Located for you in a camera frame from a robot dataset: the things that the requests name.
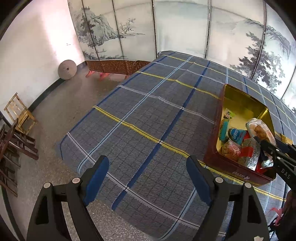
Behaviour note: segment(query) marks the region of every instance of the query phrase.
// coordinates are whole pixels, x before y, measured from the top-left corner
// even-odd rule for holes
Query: folding screen
[[[296,63],[296,41],[279,15],[268,5],[263,51],[253,80],[281,98]]]
[[[208,0],[155,0],[157,50],[204,57]]]
[[[206,58],[250,78],[264,32],[262,0],[212,0]]]
[[[151,0],[113,2],[124,59],[156,59]]]
[[[98,60],[81,0],[68,0],[69,10],[85,60]]]

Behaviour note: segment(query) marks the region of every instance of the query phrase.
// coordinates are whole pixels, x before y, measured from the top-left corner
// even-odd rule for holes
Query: metal screw head
[[[222,182],[223,182],[223,179],[220,178],[220,177],[217,177],[217,178],[215,178],[215,181],[216,181],[217,183],[222,183]]]
[[[50,187],[50,183],[44,183],[43,187],[44,188],[49,188]]]
[[[72,180],[72,183],[79,183],[80,182],[80,178],[76,177]]]
[[[252,187],[251,183],[245,183],[244,185],[246,186],[246,188],[251,188]]]

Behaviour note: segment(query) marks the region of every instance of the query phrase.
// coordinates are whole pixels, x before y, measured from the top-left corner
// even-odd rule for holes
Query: white wall
[[[67,0],[33,0],[0,41],[0,110],[18,93],[29,107],[59,79],[59,64],[84,61]]]

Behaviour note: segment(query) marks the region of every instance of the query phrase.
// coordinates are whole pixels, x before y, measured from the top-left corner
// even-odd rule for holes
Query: painted folding screen
[[[296,41],[263,0],[68,3],[86,60],[153,61],[167,50],[205,57],[252,79],[296,112]]]
[[[151,0],[68,0],[86,60],[156,58]]]
[[[295,69],[296,41],[278,14],[268,5],[266,35],[254,81],[282,98]]]
[[[264,4],[261,0],[212,0],[207,59],[250,78],[264,31]],[[240,60],[253,63],[239,66]]]
[[[204,57],[208,0],[154,0],[157,50]]]

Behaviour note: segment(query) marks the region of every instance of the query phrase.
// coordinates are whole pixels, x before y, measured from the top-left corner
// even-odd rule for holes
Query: blue gripper pad
[[[85,204],[85,206],[89,205],[90,202],[93,202],[95,200],[96,195],[109,170],[109,159],[106,156],[103,157],[101,163],[99,163],[99,161],[100,158],[97,163],[95,163],[95,165],[89,169],[92,171],[94,169],[96,170],[94,171],[94,174],[89,178],[88,184],[85,187],[85,196],[83,198],[83,203]]]
[[[200,199],[210,206],[212,201],[211,188],[191,157],[186,160],[186,169]]]

